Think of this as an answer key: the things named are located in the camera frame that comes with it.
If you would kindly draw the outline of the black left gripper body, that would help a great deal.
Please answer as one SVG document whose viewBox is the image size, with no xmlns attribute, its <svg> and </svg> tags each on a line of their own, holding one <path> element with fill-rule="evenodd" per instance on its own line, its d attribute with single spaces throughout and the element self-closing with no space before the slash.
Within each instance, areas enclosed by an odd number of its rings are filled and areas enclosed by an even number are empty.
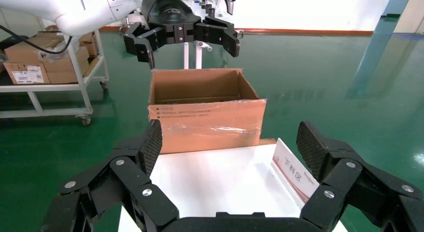
<svg viewBox="0 0 424 232">
<path fill-rule="evenodd" d="M 195 40 L 196 24 L 201 18 L 182 0 L 143 0 L 141 13 L 150 30 L 155 30 L 160 44 Z"/>
</svg>

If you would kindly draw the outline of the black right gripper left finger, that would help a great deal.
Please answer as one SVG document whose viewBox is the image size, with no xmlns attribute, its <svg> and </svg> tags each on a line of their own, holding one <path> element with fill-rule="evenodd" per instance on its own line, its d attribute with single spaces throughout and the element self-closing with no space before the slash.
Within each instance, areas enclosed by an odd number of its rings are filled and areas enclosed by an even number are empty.
<svg viewBox="0 0 424 232">
<path fill-rule="evenodd" d="M 92 231 L 105 211 L 121 205 L 142 231 L 163 231 L 179 210 L 151 180 L 163 144 L 161 123 L 153 119 L 141 136 L 118 144 L 95 166 L 60 186 L 41 231 Z"/>
</svg>

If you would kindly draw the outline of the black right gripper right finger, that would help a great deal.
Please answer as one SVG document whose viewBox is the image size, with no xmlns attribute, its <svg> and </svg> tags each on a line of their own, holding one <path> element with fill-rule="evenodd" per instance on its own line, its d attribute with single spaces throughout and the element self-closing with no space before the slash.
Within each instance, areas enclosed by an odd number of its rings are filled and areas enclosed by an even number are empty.
<svg viewBox="0 0 424 232">
<path fill-rule="evenodd" d="M 325 137 L 309 121 L 299 124 L 296 145 L 319 183 L 301 209 L 301 219 L 331 231 L 346 207 L 353 206 L 381 231 L 423 231 L 418 187 L 370 165 L 348 143 Z"/>
</svg>

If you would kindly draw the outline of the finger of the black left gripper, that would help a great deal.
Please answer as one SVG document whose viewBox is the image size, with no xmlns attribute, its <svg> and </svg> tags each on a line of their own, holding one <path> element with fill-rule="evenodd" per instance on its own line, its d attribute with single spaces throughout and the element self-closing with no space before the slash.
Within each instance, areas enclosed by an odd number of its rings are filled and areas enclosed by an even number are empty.
<svg viewBox="0 0 424 232">
<path fill-rule="evenodd" d="M 238 57 L 240 41 L 234 25 L 227 21 L 206 16 L 195 24 L 195 40 L 221 45 L 232 56 Z"/>
<path fill-rule="evenodd" d="M 154 51 L 166 44 L 164 27 L 147 29 L 141 22 L 132 24 L 123 33 L 126 52 L 137 56 L 139 62 L 148 63 L 150 69 L 155 68 Z"/>
</svg>

